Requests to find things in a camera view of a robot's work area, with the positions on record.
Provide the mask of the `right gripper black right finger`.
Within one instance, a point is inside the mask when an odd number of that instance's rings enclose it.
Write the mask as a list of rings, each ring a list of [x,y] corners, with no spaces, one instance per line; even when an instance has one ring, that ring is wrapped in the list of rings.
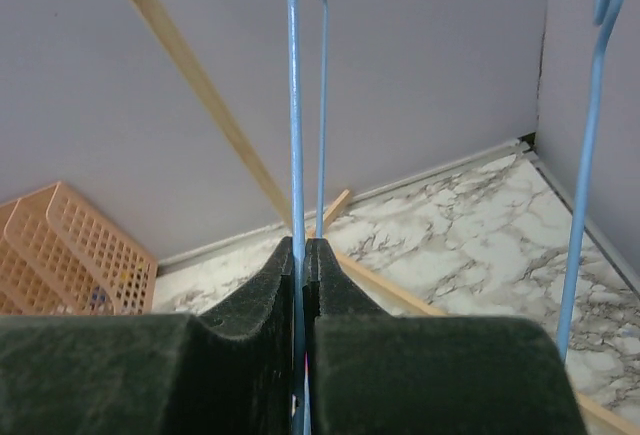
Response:
[[[310,239],[305,310],[316,434],[582,434],[564,365],[514,316],[396,317]]]

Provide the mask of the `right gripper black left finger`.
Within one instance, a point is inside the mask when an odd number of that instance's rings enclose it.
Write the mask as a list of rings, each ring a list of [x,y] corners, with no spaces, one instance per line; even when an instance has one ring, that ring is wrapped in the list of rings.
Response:
[[[292,242],[208,311],[5,316],[5,434],[287,434]]]

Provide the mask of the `blue wire hanger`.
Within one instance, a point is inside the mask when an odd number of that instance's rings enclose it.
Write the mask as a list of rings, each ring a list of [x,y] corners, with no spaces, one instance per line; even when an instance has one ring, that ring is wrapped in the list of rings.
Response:
[[[328,0],[319,0],[323,6],[322,60],[321,60],[321,101],[319,128],[319,155],[317,178],[317,203],[315,234],[321,236],[324,230],[324,191],[326,162],[327,88],[328,88]],[[292,432],[311,432],[311,411],[309,401],[308,356],[306,347],[306,326],[303,287],[306,232],[304,223],[304,163],[302,135],[302,102],[299,60],[299,14],[298,0],[287,0],[288,49],[289,49],[289,112],[290,112],[290,159],[292,195],[292,247],[294,256],[293,278],[293,395],[294,412]]]
[[[576,180],[566,272],[556,330],[556,346],[562,359],[565,359],[568,353],[573,309],[576,300],[592,162],[600,116],[605,55],[623,3],[624,0],[594,0],[593,24],[599,28],[599,33],[592,56],[589,104]]]

